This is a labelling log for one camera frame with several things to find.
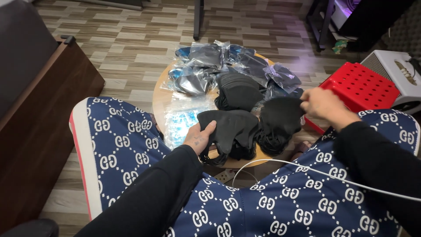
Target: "round wooden table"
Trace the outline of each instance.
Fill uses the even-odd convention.
[[[259,56],[261,58],[266,59],[265,57],[256,54],[256,56]],[[273,65],[274,63],[270,60],[268,60],[269,65]],[[168,67],[162,72],[161,76],[158,79],[158,82],[155,85],[155,89],[154,89],[154,94],[152,97],[152,108],[154,111],[154,115],[155,115],[155,119],[158,123],[159,128],[161,129],[162,133],[165,134],[165,109],[167,107],[167,105],[169,103],[171,103],[171,98],[173,97],[173,93],[177,93],[177,92],[173,92],[173,91],[169,91],[169,90],[165,90],[160,88],[161,84],[168,79],[168,71],[172,69],[172,65],[173,63],[171,63],[170,65],[168,65]],[[213,92],[209,92],[208,93],[212,98],[216,98],[218,95],[216,93],[216,91]],[[218,152],[216,150],[210,151],[209,152],[209,157],[210,158],[216,158],[218,156]],[[222,166],[223,168],[230,168],[230,169],[239,169],[241,167],[243,167],[243,165],[249,163],[250,161],[255,161],[255,160],[260,160],[260,159],[272,159],[271,156],[268,156],[266,154],[264,154],[261,149],[260,146],[257,145],[256,146],[256,157],[252,160],[245,160],[245,159],[241,159],[241,160],[236,160],[236,159],[232,159],[232,158],[228,158],[228,160],[226,161],[226,163]],[[256,166],[258,164],[262,164],[265,163],[267,161],[259,161],[259,162],[254,162],[250,165],[248,165],[247,167],[251,167],[251,166]]]

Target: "left hand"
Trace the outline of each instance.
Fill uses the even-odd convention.
[[[183,145],[189,145],[199,155],[208,145],[209,135],[215,131],[216,121],[213,120],[208,124],[205,130],[200,131],[200,124],[197,123],[189,128]]]

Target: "hand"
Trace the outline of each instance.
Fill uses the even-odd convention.
[[[326,119],[338,131],[349,124],[361,121],[353,112],[349,111],[344,103],[333,94],[331,90],[320,87],[304,91],[301,96],[301,108],[311,116]]]
[[[216,121],[213,120],[208,124],[205,130],[200,131],[200,124],[197,123],[189,128],[186,139],[183,145],[189,145],[199,155],[208,145],[209,135],[215,131]]]

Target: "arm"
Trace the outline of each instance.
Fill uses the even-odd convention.
[[[76,237],[162,236],[203,172],[195,151],[181,145],[146,169],[121,197]]]
[[[421,161],[374,131],[347,110],[330,90],[306,90],[301,107],[326,119],[339,132],[334,143],[336,158],[349,167],[357,182],[397,194],[421,197]],[[418,236],[421,203],[375,193],[412,236]]]
[[[351,175],[375,189],[421,197],[421,160],[390,142],[364,122],[354,122],[335,139],[336,158]],[[421,202],[377,193],[399,223],[412,236],[419,232]]]

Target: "white cable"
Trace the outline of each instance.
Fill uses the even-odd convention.
[[[421,202],[421,198],[410,197],[410,196],[406,196],[406,195],[402,195],[402,194],[396,194],[396,193],[392,193],[392,192],[388,192],[388,191],[384,191],[384,190],[380,190],[380,189],[374,189],[374,188],[371,188],[371,187],[368,187],[368,186],[365,186],[365,185],[362,185],[362,184],[359,184],[359,183],[354,183],[354,182],[348,181],[348,180],[346,180],[346,179],[341,179],[341,178],[335,177],[335,176],[333,176],[333,175],[330,175],[330,174],[327,174],[327,173],[321,172],[321,171],[319,171],[319,170],[312,169],[312,168],[307,167],[307,166],[303,166],[303,165],[300,165],[300,164],[295,164],[295,163],[288,162],[288,161],[274,160],[274,159],[260,159],[260,160],[251,161],[251,162],[249,162],[249,163],[245,164],[245,165],[244,165],[243,167],[241,167],[241,168],[238,170],[238,172],[234,175],[234,179],[232,179],[232,187],[234,187],[234,181],[235,181],[235,178],[237,177],[238,173],[239,173],[240,171],[243,171],[243,168],[245,168],[245,167],[246,167],[246,166],[248,166],[249,164],[254,163],[254,162],[258,162],[258,161],[276,161],[276,162],[284,162],[284,163],[287,163],[287,164],[293,164],[293,165],[296,165],[296,166],[303,167],[303,168],[305,168],[305,169],[312,170],[312,171],[317,172],[317,173],[319,173],[319,174],[326,175],[326,176],[329,176],[329,177],[331,177],[331,178],[338,179],[338,180],[340,180],[340,181],[343,181],[343,182],[346,182],[346,183],[350,183],[350,184],[356,185],[356,186],[361,187],[361,188],[364,188],[364,189],[369,189],[369,190],[372,190],[372,191],[375,191],[375,192],[379,192],[379,193],[382,193],[382,194],[388,194],[388,195],[392,195],[392,196],[395,196],[395,197],[400,197],[400,198],[404,198],[404,199],[409,199],[409,200],[413,200],[413,201],[418,201],[418,202]]]
[[[248,173],[249,175],[253,176],[254,180],[256,180],[256,183],[258,182],[258,181],[257,181],[257,178],[256,178],[254,175],[252,175],[250,172],[247,172],[247,171],[245,171],[245,170],[242,170],[242,172]]]

